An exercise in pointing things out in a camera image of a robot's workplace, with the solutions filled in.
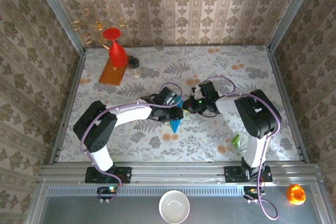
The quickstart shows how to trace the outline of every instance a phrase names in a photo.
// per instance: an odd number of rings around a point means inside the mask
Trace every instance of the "gold wire ornament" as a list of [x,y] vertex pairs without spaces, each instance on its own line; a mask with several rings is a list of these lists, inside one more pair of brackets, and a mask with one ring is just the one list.
[[[95,9],[93,8],[86,8],[83,10],[82,14],[87,17],[90,18],[90,16],[94,16],[95,18],[95,22],[94,23],[86,23],[84,21],[74,21],[72,22],[69,27],[71,30],[73,31],[78,31],[79,29],[81,29],[81,27],[90,27],[92,28],[92,31],[89,31],[88,33],[83,33],[82,35],[80,35],[80,39],[83,42],[83,44],[90,44],[93,41],[92,35],[95,32],[99,32],[98,33],[98,42],[105,48],[109,49],[109,43],[111,41],[104,39],[103,37],[103,31],[106,30],[107,28],[112,28],[111,26],[108,26],[108,21],[109,19],[115,14],[115,12],[117,11],[117,8],[115,8],[114,6],[108,6],[106,7],[106,9],[103,11],[103,13],[107,13],[106,16],[107,18],[105,18],[105,20],[103,22],[100,21],[98,14],[96,12]],[[128,20],[126,18],[119,18],[117,20],[117,27],[121,28],[124,27],[128,24]]]

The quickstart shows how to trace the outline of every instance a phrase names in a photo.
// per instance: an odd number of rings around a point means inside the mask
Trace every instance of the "small jar with lid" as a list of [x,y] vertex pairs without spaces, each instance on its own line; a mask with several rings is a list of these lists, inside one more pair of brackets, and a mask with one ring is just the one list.
[[128,60],[128,67],[133,78],[139,78],[141,76],[141,68],[138,58],[131,56]]

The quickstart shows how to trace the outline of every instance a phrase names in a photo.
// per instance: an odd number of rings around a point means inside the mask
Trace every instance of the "orange wooden block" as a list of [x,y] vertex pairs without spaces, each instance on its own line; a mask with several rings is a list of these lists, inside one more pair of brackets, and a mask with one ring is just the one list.
[[119,86],[122,80],[122,77],[125,74],[127,65],[120,68],[114,68],[110,62],[110,59],[107,60],[105,68],[101,73],[99,82],[103,84],[109,84],[114,86]]

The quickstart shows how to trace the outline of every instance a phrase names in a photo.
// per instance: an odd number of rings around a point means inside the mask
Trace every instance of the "white ceramic bowl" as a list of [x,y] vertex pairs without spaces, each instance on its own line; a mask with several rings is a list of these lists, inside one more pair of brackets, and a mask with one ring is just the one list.
[[179,224],[189,215],[188,198],[180,191],[168,191],[160,199],[159,211],[161,217],[169,224]]

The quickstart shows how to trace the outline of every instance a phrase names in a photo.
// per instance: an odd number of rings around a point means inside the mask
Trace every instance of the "patterned wall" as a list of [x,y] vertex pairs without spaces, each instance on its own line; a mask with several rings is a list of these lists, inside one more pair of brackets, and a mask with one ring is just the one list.
[[0,223],[21,223],[78,54],[46,0],[0,0]]
[[[85,20],[93,7],[104,19],[107,6],[129,20],[124,46],[174,44],[265,45],[289,0],[60,0],[69,17]],[[99,47],[93,41],[89,47]]]
[[276,56],[306,148],[336,209],[336,0],[304,0]]

